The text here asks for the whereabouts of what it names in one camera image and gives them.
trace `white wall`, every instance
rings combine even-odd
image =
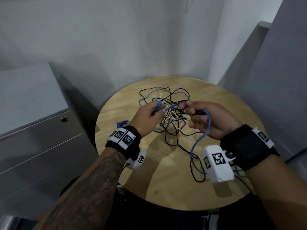
[[[206,80],[224,0],[191,2],[0,0],[0,70],[50,61],[97,108],[146,77]]]
[[[272,22],[282,0],[225,0],[208,81],[218,84],[260,21]]]

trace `black wristband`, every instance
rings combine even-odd
[[[258,165],[271,154],[279,156],[275,148],[267,147],[252,130],[250,126],[243,125],[226,135],[220,143],[223,150],[233,153],[236,157],[233,162],[244,171]]]
[[[123,131],[121,129],[114,131],[110,135],[105,147],[114,148],[121,152],[126,159],[131,158],[133,161],[135,161],[140,153],[139,144],[142,137],[140,133],[132,126],[125,126],[122,128],[128,131]]]

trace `round table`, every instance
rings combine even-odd
[[[217,102],[224,105],[240,121],[251,127],[265,129],[256,114],[243,101],[223,88],[199,79],[183,76],[165,76],[148,78],[135,82],[114,94],[103,106],[97,119],[95,142],[98,153],[104,150],[106,139],[116,130],[116,123],[131,120],[138,110],[139,100],[142,98],[139,91],[145,88],[170,87],[171,91],[184,88],[190,93],[190,100]],[[143,91],[147,96],[152,90]],[[166,97],[164,91],[152,93],[146,100],[149,102],[154,96]],[[174,101],[184,100],[182,93],[172,95]],[[187,133],[193,132],[188,126],[184,127]],[[168,146],[165,143],[165,133],[152,132],[141,140],[140,147],[147,151],[143,164],[138,171],[125,168],[119,183],[133,194],[151,203],[177,210],[208,210],[223,207],[238,201],[249,193],[245,185],[235,178],[231,182],[212,184],[210,181],[196,182],[190,171],[190,157],[177,146]],[[176,138],[168,136],[169,142]],[[184,135],[179,136],[180,144],[191,150],[194,140]],[[205,137],[194,149],[200,155],[202,148],[217,144],[218,140]],[[195,177],[201,180],[201,175],[195,170]],[[244,182],[252,188],[249,180]]]

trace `tattoo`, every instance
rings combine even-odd
[[[42,229],[103,229],[125,161],[118,151],[102,158],[54,207]]]

